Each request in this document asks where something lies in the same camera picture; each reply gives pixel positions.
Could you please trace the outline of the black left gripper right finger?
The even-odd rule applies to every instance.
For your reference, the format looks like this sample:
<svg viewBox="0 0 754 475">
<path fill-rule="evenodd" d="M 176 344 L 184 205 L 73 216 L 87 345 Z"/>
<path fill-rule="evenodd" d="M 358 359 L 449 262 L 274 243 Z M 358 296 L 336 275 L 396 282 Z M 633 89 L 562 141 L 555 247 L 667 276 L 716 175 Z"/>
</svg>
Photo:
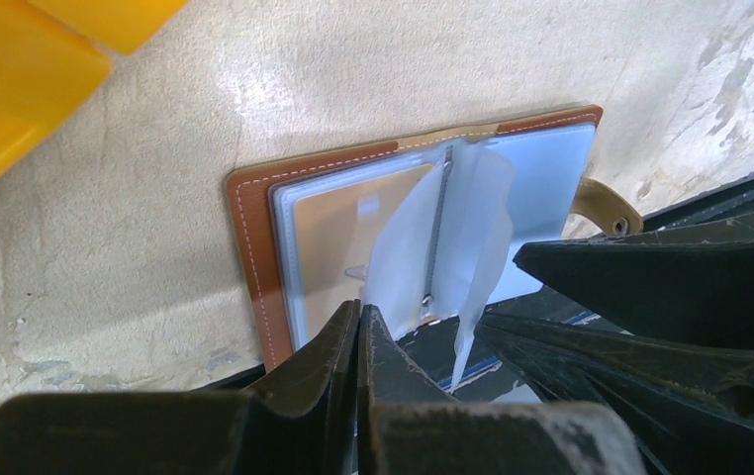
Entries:
<svg viewBox="0 0 754 475">
<path fill-rule="evenodd" d="M 359 324 L 362 474 L 642 474 L 633 434 L 594 403 L 464 403 L 392 339 L 378 307 Z"/>
</svg>

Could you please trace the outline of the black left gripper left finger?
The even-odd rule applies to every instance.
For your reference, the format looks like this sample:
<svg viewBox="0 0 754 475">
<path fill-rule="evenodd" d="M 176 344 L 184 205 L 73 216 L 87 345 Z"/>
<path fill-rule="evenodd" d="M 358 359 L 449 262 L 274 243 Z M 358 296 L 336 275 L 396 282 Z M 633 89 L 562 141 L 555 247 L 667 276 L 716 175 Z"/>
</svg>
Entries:
<svg viewBox="0 0 754 475">
<path fill-rule="evenodd" d="M 361 306 L 240 390 L 45 393 L 0 406 L 0 474 L 347 474 Z"/>
</svg>

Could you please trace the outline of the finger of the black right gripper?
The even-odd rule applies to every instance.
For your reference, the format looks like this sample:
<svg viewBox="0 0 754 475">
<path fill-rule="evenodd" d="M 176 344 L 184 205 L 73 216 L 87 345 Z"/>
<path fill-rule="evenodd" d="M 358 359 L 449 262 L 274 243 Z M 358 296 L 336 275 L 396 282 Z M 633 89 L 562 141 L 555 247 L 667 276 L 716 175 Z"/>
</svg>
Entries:
<svg viewBox="0 0 754 475">
<path fill-rule="evenodd" d="M 627 237 L 528 243 L 515 264 L 635 335 L 754 350 L 754 212 Z"/>
<path fill-rule="evenodd" d="M 545 402 L 604 405 L 652 474 L 754 474 L 754 351 L 485 315 L 475 335 Z"/>
</svg>

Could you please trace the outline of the brown leather card holder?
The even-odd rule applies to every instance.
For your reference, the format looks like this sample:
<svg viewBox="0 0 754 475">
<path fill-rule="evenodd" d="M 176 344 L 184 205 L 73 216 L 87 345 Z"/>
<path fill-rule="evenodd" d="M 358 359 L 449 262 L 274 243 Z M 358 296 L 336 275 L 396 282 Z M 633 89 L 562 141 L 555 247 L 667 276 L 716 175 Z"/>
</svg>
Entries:
<svg viewBox="0 0 754 475">
<path fill-rule="evenodd" d="M 392 339 L 456 319 L 456 372 L 488 305 L 537 292 L 514 265 L 581 216 L 605 234 L 640 213 L 584 169 L 596 105 L 477 123 L 238 169 L 226 181 L 267 369 L 313 340 L 336 306 L 377 306 Z"/>
</svg>

